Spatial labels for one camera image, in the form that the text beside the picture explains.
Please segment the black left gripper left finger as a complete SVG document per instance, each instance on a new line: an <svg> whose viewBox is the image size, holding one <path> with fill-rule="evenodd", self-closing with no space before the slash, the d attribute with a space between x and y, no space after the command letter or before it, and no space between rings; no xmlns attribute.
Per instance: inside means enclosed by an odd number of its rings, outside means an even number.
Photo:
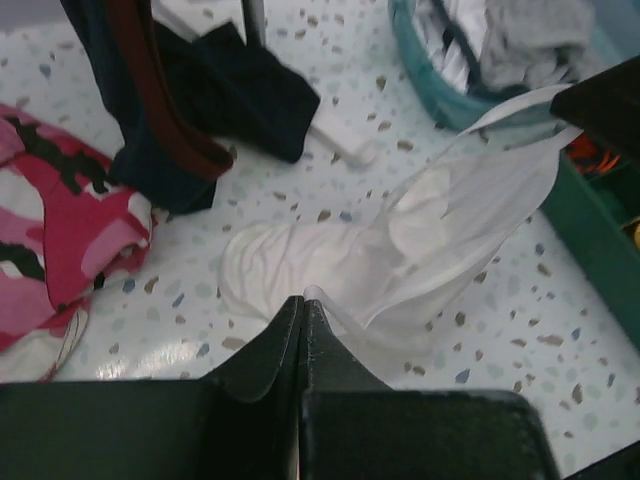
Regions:
<svg viewBox="0 0 640 480"><path fill-rule="evenodd" d="M303 298L288 298L259 335L203 378L215 393L200 457L203 478L296 477L303 320Z"/></svg>

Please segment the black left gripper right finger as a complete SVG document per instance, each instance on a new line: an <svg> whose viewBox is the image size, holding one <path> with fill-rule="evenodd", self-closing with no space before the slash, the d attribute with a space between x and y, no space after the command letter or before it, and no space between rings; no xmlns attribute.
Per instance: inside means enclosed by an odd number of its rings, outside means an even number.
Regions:
<svg viewBox="0 0 640 480"><path fill-rule="evenodd" d="M318 300L305 302L299 374L304 479L383 479L391 389L333 333Z"/></svg>

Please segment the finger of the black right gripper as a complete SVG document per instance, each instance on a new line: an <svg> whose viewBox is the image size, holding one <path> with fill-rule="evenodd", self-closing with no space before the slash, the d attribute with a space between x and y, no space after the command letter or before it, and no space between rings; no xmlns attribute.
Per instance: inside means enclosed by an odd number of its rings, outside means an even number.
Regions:
<svg viewBox="0 0 640 480"><path fill-rule="evenodd" d="M559 93L551 103L551 113L619 155L617 166L625 161L637 164L639 58L635 56Z"/></svg>

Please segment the white tank top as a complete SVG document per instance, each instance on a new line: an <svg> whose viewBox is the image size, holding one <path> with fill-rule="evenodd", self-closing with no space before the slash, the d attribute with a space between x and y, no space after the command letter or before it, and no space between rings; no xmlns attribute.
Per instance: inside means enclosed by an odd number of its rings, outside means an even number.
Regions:
<svg viewBox="0 0 640 480"><path fill-rule="evenodd" d="M268 320L301 294L322 304L341 339L424 353L426 322L541 206L561 150L578 135L566 126L499 152L440 153L399 184L368 224L250 224L222 255L222 301L234 314Z"/></svg>

